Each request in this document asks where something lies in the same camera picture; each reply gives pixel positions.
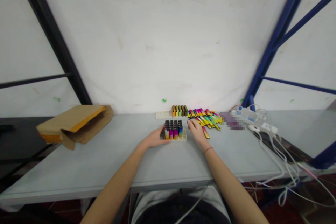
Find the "right hand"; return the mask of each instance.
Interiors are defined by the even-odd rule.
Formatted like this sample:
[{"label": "right hand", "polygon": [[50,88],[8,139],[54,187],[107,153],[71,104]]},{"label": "right hand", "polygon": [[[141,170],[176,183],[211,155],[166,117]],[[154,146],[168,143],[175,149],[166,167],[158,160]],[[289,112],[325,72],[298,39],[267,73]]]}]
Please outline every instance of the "right hand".
[{"label": "right hand", "polygon": [[208,140],[204,136],[202,126],[199,124],[197,120],[195,119],[188,120],[188,126],[191,130],[192,135],[194,136],[196,143],[200,146],[202,151],[205,151],[206,149],[211,147]]}]

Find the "left hand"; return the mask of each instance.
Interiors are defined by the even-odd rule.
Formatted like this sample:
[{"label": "left hand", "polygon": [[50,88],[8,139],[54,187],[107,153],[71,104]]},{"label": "left hand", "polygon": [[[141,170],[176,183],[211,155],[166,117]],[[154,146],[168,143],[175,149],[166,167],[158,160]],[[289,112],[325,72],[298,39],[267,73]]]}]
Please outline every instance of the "left hand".
[{"label": "left hand", "polygon": [[170,143],[169,139],[160,139],[161,131],[163,130],[164,126],[165,125],[163,124],[160,128],[153,130],[149,136],[141,141],[139,145],[145,147],[145,149],[148,149],[150,147],[156,147],[162,144]]}]

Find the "blue metal frame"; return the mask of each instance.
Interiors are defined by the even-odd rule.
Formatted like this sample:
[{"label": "blue metal frame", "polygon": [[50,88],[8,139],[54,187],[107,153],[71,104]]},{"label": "blue metal frame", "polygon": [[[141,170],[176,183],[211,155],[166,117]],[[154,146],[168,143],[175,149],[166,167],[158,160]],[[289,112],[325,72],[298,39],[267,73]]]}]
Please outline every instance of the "blue metal frame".
[{"label": "blue metal frame", "polygon": [[[265,80],[280,82],[288,85],[304,87],[307,89],[317,90],[321,92],[331,93],[336,95],[336,90],[327,89],[323,87],[317,87],[297,82],[291,82],[287,80],[275,79],[266,77],[267,70],[278,50],[278,48],[285,43],[291,36],[293,36],[302,26],[304,26],[312,17],[314,17],[320,10],[322,10],[332,0],[321,0],[311,11],[309,11],[289,32],[286,33],[293,16],[300,5],[301,0],[287,0],[273,34],[269,40],[269,43],[265,49],[265,52],[260,60],[256,73],[252,79],[250,87],[245,95],[242,103],[243,107],[248,107],[254,104],[254,97],[261,85],[261,82]],[[321,152],[316,158],[314,158],[310,164],[317,169],[327,169],[329,166],[336,162],[336,142],[330,145],[327,149]]]},{"label": "blue metal frame", "polygon": [[269,81],[274,81],[274,82],[280,82],[280,83],[284,83],[284,84],[288,84],[288,85],[292,85],[292,86],[299,86],[301,88],[308,88],[308,89],[313,89],[316,91],[321,91],[321,92],[325,92],[325,93],[331,93],[336,95],[336,90],[334,89],[327,89],[324,87],[317,87],[317,86],[311,86],[311,85],[307,85],[307,84],[302,84],[302,83],[298,83],[298,82],[290,82],[287,80],[281,80],[281,79],[275,79],[275,78],[270,78],[270,77],[266,77],[266,76],[260,76],[261,79],[266,79]]},{"label": "blue metal frame", "polygon": [[251,95],[255,97],[261,82],[262,78],[261,76],[265,76],[266,72],[271,65],[271,62],[277,52],[277,48],[275,45],[282,39],[282,37],[285,35],[296,10],[298,9],[300,5],[301,0],[287,0],[285,3],[285,6],[281,12],[281,15],[279,17],[279,20],[275,26],[275,29],[273,31],[273,34],[269,40],[269,43],[265,49],[265,52],[260,60],[260,63],[258,65],[258,68],[256,70],[256,73],[252,79],[252,82],[250,84],[250,87],[245,95],[244,101],[242,103],[243,107],[249,106],[250,103],[250,97]]}]

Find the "hand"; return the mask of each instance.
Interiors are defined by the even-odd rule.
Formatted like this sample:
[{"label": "hand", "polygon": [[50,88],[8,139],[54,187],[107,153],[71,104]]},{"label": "hand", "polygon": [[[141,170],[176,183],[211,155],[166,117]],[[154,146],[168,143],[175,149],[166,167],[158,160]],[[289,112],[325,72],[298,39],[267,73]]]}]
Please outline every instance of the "hand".
[{"label": "hand", "polygon": [[192,135],[194,136],[196,143],[200,146],[202,151],[205,151],[206,149],[211,147],[208,140],[204,136],[202,126],[199,124],[197,120],[195,119],[188,120],[188,126],[191,130]]},{"label": "hand", "polygon": [[165,125],[163,124],[160,128],[153,130],[148,137],[141,141],[139,145],[143,146],[147,150],[150,147],[156,147],[162,144],[170,143],[169,139],[160,139],[161,131],[163,130],[164,126]]}]

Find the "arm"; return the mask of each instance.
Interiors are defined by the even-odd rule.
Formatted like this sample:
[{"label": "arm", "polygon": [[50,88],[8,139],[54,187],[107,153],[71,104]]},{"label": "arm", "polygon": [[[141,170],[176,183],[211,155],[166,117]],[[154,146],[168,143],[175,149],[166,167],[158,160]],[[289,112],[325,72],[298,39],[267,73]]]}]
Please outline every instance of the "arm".
[{"label": "arm", "polygon": [[[203,152],[211,147],[203,134],[202,127],[195,119],[189,120],[188,126],[194,135],[195,141],[198,143]],[[238,223],[268,223],[264,214],[261,212],[252,197],[224,164],[215,150],[207,150],[205,158],[208,161],[211,173],[224,199],[229,205]]]},{"label": "arm", "polygon": [[146,150],[150,147],[169,143],[169,140],[160,140],[162,129],[163,126],[152,131],[148,137],[138,144],[133,153],[100,192],[82,219],[81,224],[112,223],[131,187]]}]

